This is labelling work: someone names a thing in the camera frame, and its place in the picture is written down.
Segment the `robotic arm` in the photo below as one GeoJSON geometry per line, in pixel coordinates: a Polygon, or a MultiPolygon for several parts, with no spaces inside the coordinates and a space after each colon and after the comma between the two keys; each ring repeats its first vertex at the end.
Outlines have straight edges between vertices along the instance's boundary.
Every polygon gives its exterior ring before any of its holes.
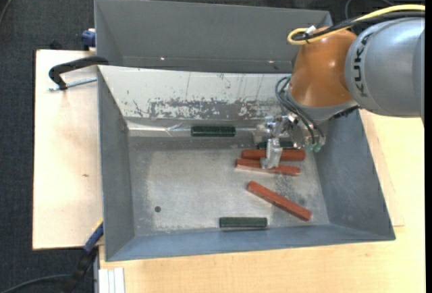
{"type": "Polygon", "coordinates": [[[331,28],[292,31],[288,42],[302,47],[292,75],[275,88],[283,114],[257,128],[256,141],[267,141],[261,166],[278,166],[283,137],[319,151],[321,124],[358,107],[425,123],[424,16],[422,5],[399,5],[331,28]],[[365,22],[372,23],[359,36],[347,30],[365,22]]]}

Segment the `wooden table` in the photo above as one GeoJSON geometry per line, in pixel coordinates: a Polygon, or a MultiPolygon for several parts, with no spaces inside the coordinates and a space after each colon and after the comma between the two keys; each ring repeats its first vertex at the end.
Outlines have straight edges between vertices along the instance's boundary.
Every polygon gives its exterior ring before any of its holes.
{"type": "MultiPolygon", "coordinates": [[[[36,56],[34,249],[82,246],[101,217],[97,128],[91,122],[97,111],[91,98],[95,84],[45,91],[53,85],[47,77],[52,65],[86,54],[38,51],[36,56]],[[86,104],[73,101],[71,92],[73,98],[81,93],[86,104]],[[67,113],[71,104],[86,111],[67,113]],[[47,155],[56,163],[42,169],[47,155]],[[67,167],[58,174],[62,160],[67,167]]],[[[100,246],[100,268],[123,267],[128,293],[425,292],[423,124],[366,112],[362,120],[392,221],[399,225],[396,241],[109,263],[100,246]]]]}

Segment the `red block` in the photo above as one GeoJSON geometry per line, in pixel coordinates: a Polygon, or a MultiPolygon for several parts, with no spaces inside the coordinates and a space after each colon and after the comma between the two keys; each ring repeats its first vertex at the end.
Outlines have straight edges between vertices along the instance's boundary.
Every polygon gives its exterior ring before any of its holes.
{"type": "Polygon", "coordinates": [[[236,159],[236,168],[246,169],[248,171],[284,174],[285,176],[298,176],[300,174],[300,168],[296,166],[278,165],[274,168],[261,168],[259,161],[247,159],[236,159]]]}
{"type": "Polygon", "coordinates": [[[303,221],[308,221],[312,216],[312,212],[308,209],[290,201],[288,198],[285,198],[272,190],[269,190],[257,182],[250,182],[248,185],[248,191],[303,221]]]}
{"type": "MultiPolygon", "coordinates": [[[[249,160],[259,160],[265,157],[265,149],[245,149],[242,151],[242,158],[249,160]]],[[[302,149],[284,149],[281,161],[303,161],[306,153],[302,149]]]]}

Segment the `bin floor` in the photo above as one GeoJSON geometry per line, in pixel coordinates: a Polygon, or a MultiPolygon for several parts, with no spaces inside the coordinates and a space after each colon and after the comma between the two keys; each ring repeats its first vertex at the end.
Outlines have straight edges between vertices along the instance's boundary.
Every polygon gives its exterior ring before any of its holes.
{"type": "Polygon", "coordinates": [[[301,168],[290,177],[234,167],[241,149],[157,148],[129,138],[135,234],[150,236],[215,230],[222,216],[266,217],[269,228],[329,223],[314,156],[286,162],[301,168]],[[302,221],[246,191],[254,180],[312,211],[302,221]]]}

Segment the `yellow cable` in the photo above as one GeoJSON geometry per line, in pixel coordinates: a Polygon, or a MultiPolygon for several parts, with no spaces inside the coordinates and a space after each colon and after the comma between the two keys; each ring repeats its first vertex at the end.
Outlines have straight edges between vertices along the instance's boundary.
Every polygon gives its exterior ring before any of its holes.
{"type": "MultiPolygon", "coordinates": [[[[374,18],[377,16],[381,16],[383,14],[388,14],[390,12],[396,12],[396,11],[406,11],[406,10],[410,10],[410,11],[425,11],[426,7],[424,5],[415,5],[415,4],[407,4],[407,5],[395,5],[395,6],[390,6],[390,7],[386,7],[385,9],[379,9],[377,11],[371,12],[367,15],[361,16],[359,18],[356,18],[355,20],[353,20],[353,22],[357,22],[360,20],[366,20],[369,18],[374,18]]],[[[335,34],[336,32],[345,30],[351,28],[351,26],[347,26],[345,28],[340,28],[331,32],[328,32],[326,34],[322,34],[313,38],[310,38],[308,40],[293,40],[292,37],[295,34],[298,34],[299,32],[305,33],[307,31],[307,28],[298,28],[298,29],[294,29],[293,31],[291,31],[287,37],[288,42],[291,45],[304,45],[306,43],[313,43],[316,41],[319,41],[325,37],[331,36],[333,34],[335,34]]]]}

